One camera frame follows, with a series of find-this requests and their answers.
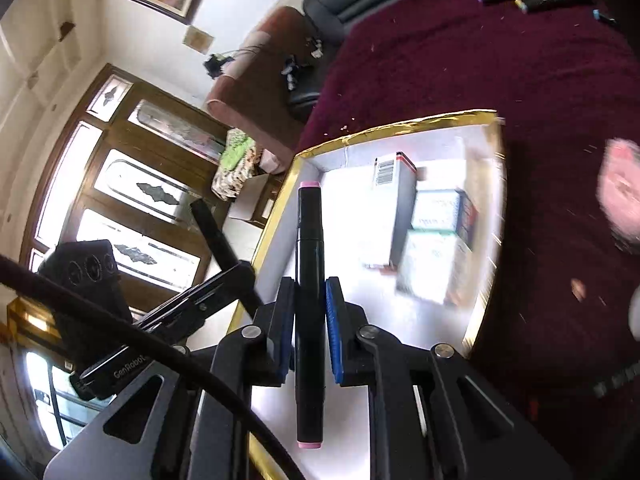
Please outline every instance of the cardboard box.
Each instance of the cardboard box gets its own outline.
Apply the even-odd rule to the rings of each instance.
[[[471,249],[455,232],[409,231],[397,288],[421,300],[460,306]]]

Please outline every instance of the cable wire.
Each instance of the cable wire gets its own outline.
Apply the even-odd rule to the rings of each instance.
[[[196,361],[181,354],[158,338],[103,311],[76,293],[27,270],[1,254],[0,282],[18,294],[39,301],[57,312],[72,316],[109,333],[115,340],[136,348],[142,355],[151,357],[198,384],[211,397],[238,417],[244,427],[253,433],[264,446],[264,449],[276,461],[289,480],[305,480],[287,450],[265,423],[242,402],[231,388],[197,364]]]

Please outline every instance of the barcode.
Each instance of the barcode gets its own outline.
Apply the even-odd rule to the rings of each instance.
[[[394,160],[386,160],[378,164],[378,174],[376,175],[376,186],[389,184],[394,179]]]

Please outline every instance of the screw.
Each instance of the screw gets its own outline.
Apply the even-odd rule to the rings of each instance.
[[[380,329],[377,326],[365,325],[360,329],[360,335],[364,339],[373,339],[380,333]]]
[[[255,339],[262,333],[259,326],[247,325],[242,329],[242,337],[245,339]]]
[[[440,343],[436,345],[436,355],[438,357],[442,357],[443,359],[449,359],[455,352],[453,346],[448,345],[446,343]]]

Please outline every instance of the marker pen on blanket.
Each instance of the marker pen on blanket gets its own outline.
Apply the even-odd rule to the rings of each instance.
[[[296,243],[296,408],[298,446],[322,445],[324,411],[324,241],[318,182],[298,189]]]

